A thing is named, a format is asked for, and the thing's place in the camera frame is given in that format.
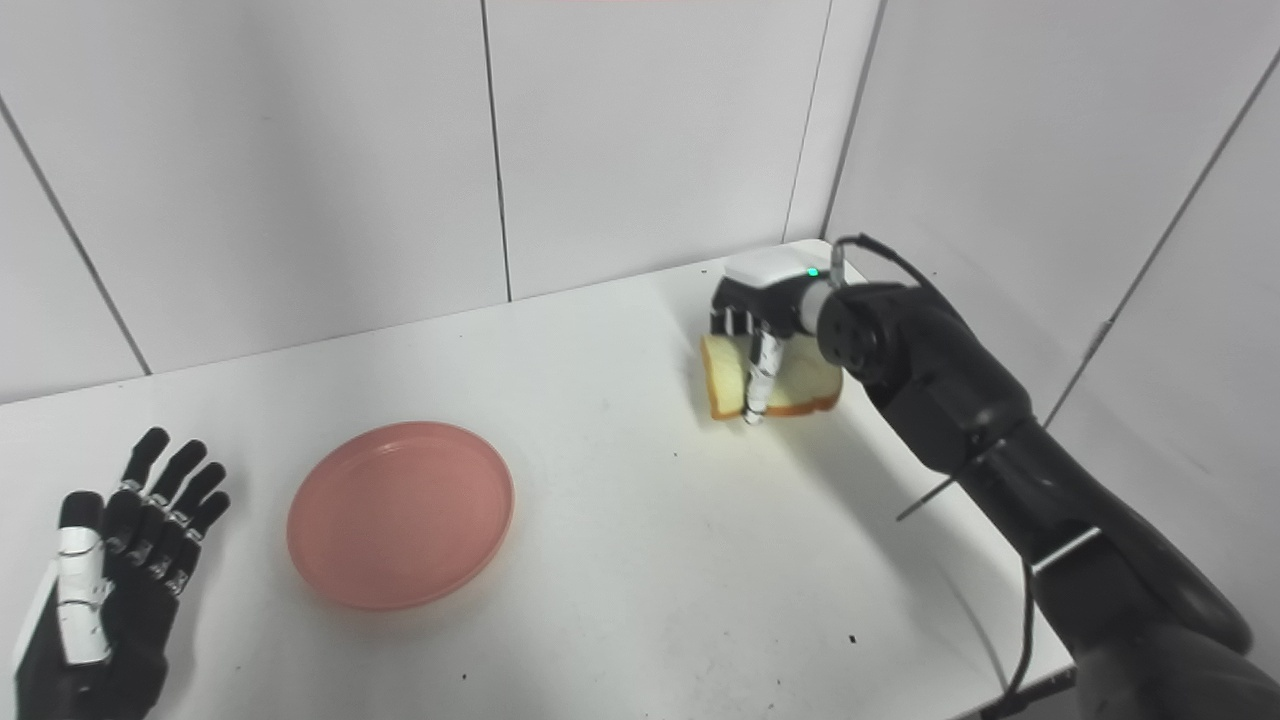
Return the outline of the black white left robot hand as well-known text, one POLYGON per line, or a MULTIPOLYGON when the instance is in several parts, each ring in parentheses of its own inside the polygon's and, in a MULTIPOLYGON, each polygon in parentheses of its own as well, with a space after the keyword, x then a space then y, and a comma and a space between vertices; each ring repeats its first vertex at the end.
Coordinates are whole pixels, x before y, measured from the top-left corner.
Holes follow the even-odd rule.
POLYGON ((142 719, 157 705, 180 597, 230 507, 206 445, 170 442, 148 429, 109 496, 61 501, 58 550, 15 647, 19 719, 142 719))

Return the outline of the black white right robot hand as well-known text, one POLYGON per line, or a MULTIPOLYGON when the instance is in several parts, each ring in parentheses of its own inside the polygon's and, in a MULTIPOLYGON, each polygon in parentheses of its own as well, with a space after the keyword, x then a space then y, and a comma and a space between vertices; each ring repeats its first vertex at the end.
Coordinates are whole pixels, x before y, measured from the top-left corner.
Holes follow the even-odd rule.
POLYGON ((837 392, 799 398, 785 387, 790 348, 812 338, 831 292, 829 261, 792 246, 731 258, 710 300, 701 360, 712 416, 762 424, 829 407, 837 392))

